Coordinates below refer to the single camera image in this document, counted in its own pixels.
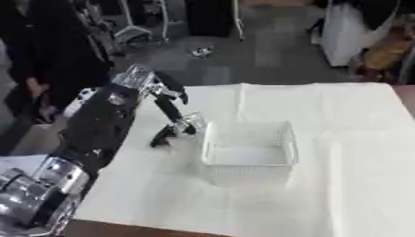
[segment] black bag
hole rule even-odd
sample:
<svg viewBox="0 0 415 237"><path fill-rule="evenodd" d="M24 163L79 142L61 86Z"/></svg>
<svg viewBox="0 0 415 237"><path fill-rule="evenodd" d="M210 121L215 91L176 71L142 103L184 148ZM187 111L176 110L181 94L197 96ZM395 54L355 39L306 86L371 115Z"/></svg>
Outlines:
<svg viewBox="0 0 415 237"><path fill-rule="evenodd" d="M192 35L228 37L233 28L232 0L185 0Z"/></svg>

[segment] white object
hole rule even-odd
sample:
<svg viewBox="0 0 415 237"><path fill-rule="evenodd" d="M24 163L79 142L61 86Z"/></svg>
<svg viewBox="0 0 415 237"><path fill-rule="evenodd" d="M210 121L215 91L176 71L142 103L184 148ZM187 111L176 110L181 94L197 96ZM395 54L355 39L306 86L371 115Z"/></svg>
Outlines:
<svg viewBox="0 0 415 237"><path fill-rule="evenodd" d="M349 4L329 4L322 35L323 51L333 67L347 66L351 57L382 40L395 13L377 30L369 30L361 13Z"/></svg>
<svg viewBox="0 0 415 237"><path fill-rule="evenodd" d="M169 11L168 11L168 6L167 6L166 1L165 0L156 0L156 1L159 2L160 7L161 7L161 14L163 15L163 26L162 26L161 37L165 42L168 42L169 41L169 36L168 36L169 26L171 24L175 24L176 22L170 21L170 16L169 16ZM132 20L132 14L130 11L130 7L128 5L127 0L119 0L119 4L121 5L122 12L127 20L127 26L121 31L118 31L116 33L117 38L131 31L137 31L139 33L146 33L149 35L150 38L153 37L154 33L150 29L137 26L134 24Z"/></svg>
<svg viewBox="0 0 415 237"><path fill-rule="evenodd" d="M127 26L124 29L122 29L121 31L118 31L115 34L115 36L117 38L119 38L121 35L124 35L127 32L131 32L131 31L137 31L137 32L140 32L140 33L143 32L143 33L147 33L148 35L150 35L150 37L153 36L153 32L150 31L149 29L141 27L141 26L137 26L137 25L134 24L134 22L132 21L132 14L131 14L131 11L130 11L130 7L128 6L127 0L119 0L119 4L121 5L121 9L122 9L122 12L124 14L124 17L127 20Z"/></svg>
<svg viewBox="0 0 415 237"><path fill-rule="evenodd" d="M0 66L6 65L7 62L7 54L6 54L6 46L2 40L0 40Z"/></svg>
<svg viewBox="0 0 415 237"><path fill-rule="evenodd" d="M298 160L289 122L209 123L202 147L201 175L221 186L286 184Z"/></svg>
<svg viewBox="0 0 415 237"><path fill-rule="evenodd" d="M98 88L85 88L81 90L69 106L65 108L63 116L67 119L71 118L98 90Z"/></svg>
<svg viewBox="0 0 415 237"><path fill-rule="evenodd" d="M233 23L238 30L239 40L243 41L245 39L244 23L241 19L241 9L239 2L240 0L233 0Z"/></svg>
<svg viewBox="0 0 415 237"><path fill-rule="evenodd" d="M168 120L146 100L77 218L238 237L415 236L415 125L388 85L242 84L187 92L189 105L178 104L183 114L200 111L218 126L289 120L300 162L287 184L234 190L203 181L190 165L194 140L148 146Z"/></svg>

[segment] table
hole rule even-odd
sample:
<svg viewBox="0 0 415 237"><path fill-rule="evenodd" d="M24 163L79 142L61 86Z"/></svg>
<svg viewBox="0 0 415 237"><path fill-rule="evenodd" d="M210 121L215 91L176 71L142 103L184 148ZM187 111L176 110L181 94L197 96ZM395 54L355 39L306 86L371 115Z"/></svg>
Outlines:
<svg viewBox="0 0 415 237"><path fill-rule="evenodd" d="M399 87L396 88L396 92L401 96L404 102L406 102L411 108L411 106L415 105L414 101L414 88L409 87ZM128 227L122 225L112 225L112 224L104 224L104 223L94 223L90 221L74 221L71 226L69 226L69 234L75 234L76 236L81 236L83 234L83 227L88 228L88 230L96 230L96 232L103 231L109 235L97 235L97 236L114 236L111 235L111 232L116 232L117 236L159 236L158 234L165 234L165 236L169 236L169 234L173 234L173 236L200 236L194 235L192 233L186 232L179 232L179 231L160 231L160 230L152 230L148 228L140 228L140 227Z"/></svg>

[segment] black jacket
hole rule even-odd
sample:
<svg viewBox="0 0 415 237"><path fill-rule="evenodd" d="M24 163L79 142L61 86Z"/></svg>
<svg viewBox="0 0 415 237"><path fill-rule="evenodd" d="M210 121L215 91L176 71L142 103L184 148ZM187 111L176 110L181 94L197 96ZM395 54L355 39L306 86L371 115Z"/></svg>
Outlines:
<svg viewBox="0 0 415 237"><path fill-rule="evenodd" d="M107 82L109 66L93 50L89 32L68 0L31 0L22 15L13 0L0 0L0 37L12 61L9 74L51 85L52 104L65 107L77 92Z"/></svg>

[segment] person's hand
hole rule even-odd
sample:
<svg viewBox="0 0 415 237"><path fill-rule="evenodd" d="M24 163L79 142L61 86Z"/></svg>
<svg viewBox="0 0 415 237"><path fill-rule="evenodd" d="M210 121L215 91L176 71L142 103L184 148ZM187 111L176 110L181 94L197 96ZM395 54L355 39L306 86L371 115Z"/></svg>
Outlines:
<svg viewBox="0 0 415 237"><path fill-rule="evenodd" d="M33 100L37 99L43 92L49 89L48 84L40 84L35 78L28 78L26 83L31 91L31 98Z"/></svg>

